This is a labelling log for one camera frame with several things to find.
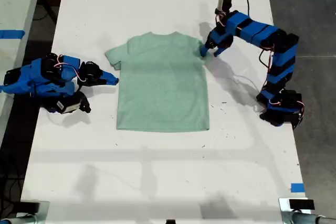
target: green t-shirt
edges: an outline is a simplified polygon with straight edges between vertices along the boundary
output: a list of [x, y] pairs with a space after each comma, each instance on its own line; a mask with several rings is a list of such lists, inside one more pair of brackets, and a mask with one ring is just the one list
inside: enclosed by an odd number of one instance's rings
[[147, 33], [106, 52], [121, 70], [117, 129], [190, 132], [209, 129], [200, 41]]

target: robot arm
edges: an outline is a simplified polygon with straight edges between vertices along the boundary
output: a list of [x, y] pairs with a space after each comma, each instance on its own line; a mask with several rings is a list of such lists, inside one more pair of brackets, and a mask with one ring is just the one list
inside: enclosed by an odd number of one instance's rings
[[[77, 76], [75, 92], [72, 79]], [[0, 91], [30, 94], [37, 97], [49, 112], [68, 113], [80, 109], [89, 113], [89, 102], [80, 92], [82, 86], [116, 85], [119, 79], [102, 71], [92, 61], [83, 62], [70, 56], [48, 54], [29, 65], [7, 71]]]
[[295, 127], [297, 122], [301, 122], [303, 115], [301, 95], [283, 90], [294, 70], [299, 37], [287, 34], [276, 26], [256, 22], [236, 10], [230, 12], [231, 1], [218, 0], [215, 10], [216, 27], [209, 33], [205, 45], [200, 48], [201, 55], [204, 57], [209, 49], [217, 47], [214, 53], [217, 57], [231, 46], [234, 36], [262, 50], [274, 52], [266, 81], [257, 95], [257, 101], [265, 105], [268, 111], [260, 117], [276, 126], [290, 121]]

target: gray floor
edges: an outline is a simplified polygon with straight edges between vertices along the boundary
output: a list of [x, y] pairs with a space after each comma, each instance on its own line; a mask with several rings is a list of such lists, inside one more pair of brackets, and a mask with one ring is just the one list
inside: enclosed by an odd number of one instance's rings
[[[306, 193], [317, 214], [336, 217], [336, 0], [270, 2], [275, 25], [300, 36], [288, 88], [301, 92], [306, 104], [304, 121], [295, 130]], [[35, 18], [43, 14], [37, 7]], [[49, 17], [34, 21], [29, 40], [51, 41], [54, 29]]]

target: blue painter's tape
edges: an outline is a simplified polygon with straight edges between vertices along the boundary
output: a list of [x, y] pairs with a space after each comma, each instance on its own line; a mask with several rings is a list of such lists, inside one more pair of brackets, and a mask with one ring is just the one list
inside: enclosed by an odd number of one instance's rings
[[249, 17], [243, 13], [236, 13], [231, 18], [229, 18], [226, 22], [226, 32], [232, 35], [236, 35], [236, 27], [248, 19]]
[[288, 75], [289, 73], [292, 73], [294, 70], [295, 64], [293, 64], [292, 66], [290, 66], [289, 68], [287, 68], [284, 72], [282, 72], [281, 74], [279, 74], [278, 76], [272, 76], [270, 74], [267, 74], [267, 81], [275, 84], [278, 81], [280, 81], [283, 77], [285, 77], [286, 75]]
[[273, 55], [273, 62], [275, 66], [281, 67], [284, 65], [287, 61], [289, 61], [291, 58], [293, 58], [296, 54], [296, 49], [298, 47], [298, 44], [292, 46], [290, 49], [288, 49], [286, 52], [280, 54], [280, 53], [275, 53]]
[[221, 43], [223, 39], [225, 39], [227, 36], [229, 36], [228, 33], [224, 33], [222, 35], [219, 35], [216, 31], [212, 30], [210, 33], [211, 39], [213, 39], [217, 44]]
[[240, 32], [240, 37], [243, 40], [251, 43], [251, 39], [252, 39], [253, 35], [255, 35], [258, 32], [260, 32], [261, 30], [263, 30], [265, 26], [267, 26], [267, 25], [263, 24], [263, 23], [253, 21], [247, 27], [242, 29], [242, 31]]
[[304, 184], [303, 183], [292, 183], [290, 186], [291, 193], [304, 193]]
[[274, 97], [273, 94], [267, 92], [266, 90], [262, 90], [261, 93], [266, 97], [267, 99], [272, 99]]
[[0, 30], [0, 39], [22, 39], [24, 35], [23, 30]]

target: table surface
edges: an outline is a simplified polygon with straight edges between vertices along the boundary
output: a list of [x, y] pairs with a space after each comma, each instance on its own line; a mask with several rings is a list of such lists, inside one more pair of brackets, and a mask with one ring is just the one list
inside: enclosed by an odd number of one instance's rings
[[[20, 67], [37, 0], [0, 0], [0, 30], [24, 30], [22, 40], [0, 39], [0, 85], [9, 69]], [[0, 93], [0, 146], [7, 126], [13, 97]]]
[[[246, 0], [233, 2], [247, 10]], [[53, 52], [119, 76], [106, 50], [149, 31], [205, 40], [216, 5], [62, 0]], [[250, 16], [272, 24], [269, 0], [250, 0]], [[259, 119], [255, 96], [266, 77], [259, 53], [235, 38], [206, 65], [206, 132], [117, 131], [118, 86], [83, 88], [90, 114], [41, 109], [22, 200], [50, 201], [47, 223], [282, 223], [278, 198], [304, 197], [290, 192], [302, 178], [291, 126]]]

